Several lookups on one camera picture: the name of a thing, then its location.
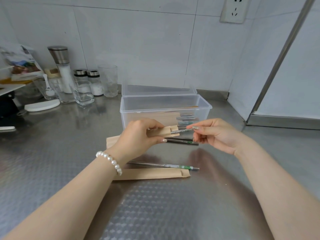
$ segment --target metal pole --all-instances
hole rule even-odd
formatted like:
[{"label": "metal pole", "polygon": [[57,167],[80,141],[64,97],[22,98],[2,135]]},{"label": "metal pole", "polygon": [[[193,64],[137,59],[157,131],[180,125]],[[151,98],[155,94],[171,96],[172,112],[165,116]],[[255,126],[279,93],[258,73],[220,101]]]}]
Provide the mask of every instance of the metal pole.
[{"label": "metal pole", "polygon": [[308,13],[309,13],[314,1],[315,0],[306,0],[306,2],[304,3],[304,5],[303,5],[303,7],[301,9],[301,12],[300,12],[300,14],[299,14],[299,16],[298,16],[298,18],[297,18],[297,20],[296,20],[291,32],[290,32],[288,38],[287,38],[287,40],[286,40],[286,42],[285,42],[285,44],[284,44],[279,56],[278,56],[278,59],[275,61],[275,64],[273,65],[273,68],[272,68],[272,70],[270,72],[270,75],[268,76],[268,79],[266,80],[266,83],[264,84],[264,86],[263,86],[263,88],[262,88],[262,90],[261,90],[261,92],[260,92],[260,94],[258,96],[258,99],[257,99],[256,103],[254,104],[254,107],[251,110],[251,113],[250,113],[250,115],[249,115],[249,117],[248,117],[248,119],[246,121],[247,123],[248,123],[248,121],[250,119],[250,116],[254,112],[256,112],[258,110],[258,108],[259,108],[264,96],[266,95],[266,93],[267,93],[267,91],[268,91],[273,79],[275,78],[275,76],[276,76],[276,74],[277,74],[277,72],[278,72],[283,60],[285,59],[285,56],[287,55],[292,43],[294,42],[294,39],[296,38],[296,36],[297,36],[302,24],[306,20],[306,17],[308,15]]}]

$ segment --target pearl bracelet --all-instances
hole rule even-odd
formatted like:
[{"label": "pearl bracelet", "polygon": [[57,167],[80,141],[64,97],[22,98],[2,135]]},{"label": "pearl bracelet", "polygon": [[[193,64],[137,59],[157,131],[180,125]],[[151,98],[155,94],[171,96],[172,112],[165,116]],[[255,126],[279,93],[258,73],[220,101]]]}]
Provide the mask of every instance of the pearl bracelet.
[{"label": "pearl bracelet", "polygon": [[122,169],[120,168],[120,165],[117,164],[117,161],[113,160],[113,157],[111,157],[110,155],[108,155],[102,151],[97,152],[96,157],[98,157],[98,156],[102,156],[102,157],[108,159],[108,161],[110,161],[111,164],[114,165],[114,168],[117,170],[119,176],[122,175]]}]

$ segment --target stainless steel countertop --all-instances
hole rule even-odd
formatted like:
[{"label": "stainless steel countertop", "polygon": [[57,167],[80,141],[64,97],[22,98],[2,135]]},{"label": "stainless steel countertop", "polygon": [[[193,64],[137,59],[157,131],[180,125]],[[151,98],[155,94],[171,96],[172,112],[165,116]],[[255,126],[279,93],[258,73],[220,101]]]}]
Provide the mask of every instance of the stainless steel countertop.
[{"label": "stainless steel countertop", "polygon": [[[70,103],[29,113],[15,132],[0,133],[0,237],[84,169],[106,148],[106,137],[122,132],[120,98],[102,96],[85,107]],[[226,101],[209,102],[209,118],[244,130],[320,197],[318,131],[244,128]],[[85,239],[272,239],[233,156],[209,145],[168,143],[152,147],[140,160],[200,170],[190,171],[189,178],[113,183]]]}]

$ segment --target electrical outlet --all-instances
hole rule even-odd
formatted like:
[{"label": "electrical outlet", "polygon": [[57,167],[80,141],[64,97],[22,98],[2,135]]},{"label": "electrical outlet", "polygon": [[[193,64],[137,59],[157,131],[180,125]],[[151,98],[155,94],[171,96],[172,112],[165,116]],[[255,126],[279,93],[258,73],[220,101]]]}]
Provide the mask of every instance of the electrical outlet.
[{"label": "electrical outlet", "polygon": [[247,15],[250,0],[225,0],[220,22],[242,24]]}]

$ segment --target woman's left hand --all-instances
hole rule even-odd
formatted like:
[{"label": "woman's left hand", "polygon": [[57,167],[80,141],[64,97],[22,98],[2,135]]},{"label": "woman's left hand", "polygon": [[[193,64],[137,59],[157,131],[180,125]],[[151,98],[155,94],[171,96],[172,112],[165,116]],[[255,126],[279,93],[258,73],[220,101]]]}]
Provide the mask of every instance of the woman's left hand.
[{"label": "woman's left hand", "polygon": [[137,121],[131,121],[122,132],[118,141],[110,147],[108,151],[114,151],[116,154],[121,154],[124,163],[127,163],[128,161],[141,156],[151,146],[167,142],[165,138],[160,136],[147,137],[148,129],[163,127],[163,124],[154,119],[143,118]]}]

